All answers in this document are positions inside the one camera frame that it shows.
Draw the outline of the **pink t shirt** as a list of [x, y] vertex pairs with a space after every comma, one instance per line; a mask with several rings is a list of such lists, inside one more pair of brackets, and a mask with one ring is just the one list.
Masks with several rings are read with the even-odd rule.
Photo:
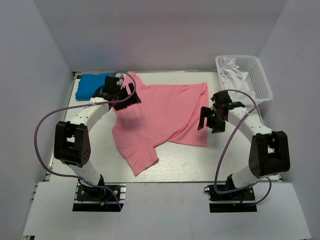
[[159, 160], [156, 147], [166, 142], [207, 146], [207, 129], [198, 129], [201, 108], [209, 104], [207, 83], [145, 85], [134, 72], [124, 83], [131, 80], [141, 103], [115, 112], [112, 135], [135, 176]]

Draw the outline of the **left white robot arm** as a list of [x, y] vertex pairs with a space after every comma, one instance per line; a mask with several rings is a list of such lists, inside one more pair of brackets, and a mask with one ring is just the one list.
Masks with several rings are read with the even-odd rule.
[[137, 95], [137, 84], [132, 76], [126, 84], [124, 76], [106, 76], [104, 85], [98, 87], [89, 104], [68, 121], [59, 121], [55, 127], [54, 158], [67, 165], [76, 174], [82, 185], [88, 186], [88, 193], [99, 200], [105, 196], [103, 176], [91, 163], [89, 133], [94, 125], [111, 109], [119, 111], [142, 101]]

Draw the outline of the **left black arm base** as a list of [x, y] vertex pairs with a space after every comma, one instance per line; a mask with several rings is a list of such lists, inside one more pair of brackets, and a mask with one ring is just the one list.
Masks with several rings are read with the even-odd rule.
[[105, 188], [93, 188], [78, 183], [75, 190], [72, 211], [119, 213], [125, 203], [126, 184], [112, 183], [105, 185], [111, 189], [112, 192]]

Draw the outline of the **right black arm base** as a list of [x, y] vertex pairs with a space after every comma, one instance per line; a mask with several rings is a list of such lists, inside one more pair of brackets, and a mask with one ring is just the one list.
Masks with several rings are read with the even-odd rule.
[[210, 213], [257, 212], [256, 197], [252, 187], [233, 193], [219, 194], [211, 184], [205, 186], [203, 191], [208, 194]]

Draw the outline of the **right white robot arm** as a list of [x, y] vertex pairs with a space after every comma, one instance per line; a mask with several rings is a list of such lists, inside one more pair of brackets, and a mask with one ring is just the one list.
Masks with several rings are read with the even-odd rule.
[[222, 133], [226, 130], [227, 123], [234, 125], [234, 130], [220, 155], [216, 178], [235, 133], [240, 131], [250, 142], [248, 164], [228, 176], [225, 190], [218, 190], [218, 181], [214, 180], [215, 193], [226, 194], [236, 200], [243, 195], [244, 189], [253, 187], [260, 180], [288, 172], [291, 161], [287, 134], [263, 124], [258, 106], [252, 97], [249, 98], [251, 106], [245, 106], [240, 101], [233, 101], [229, 93], [228, 89], [216, 92], [211, 98], [212, 106], [201, 108], [197, 129], [208, 127], [212, 133]]

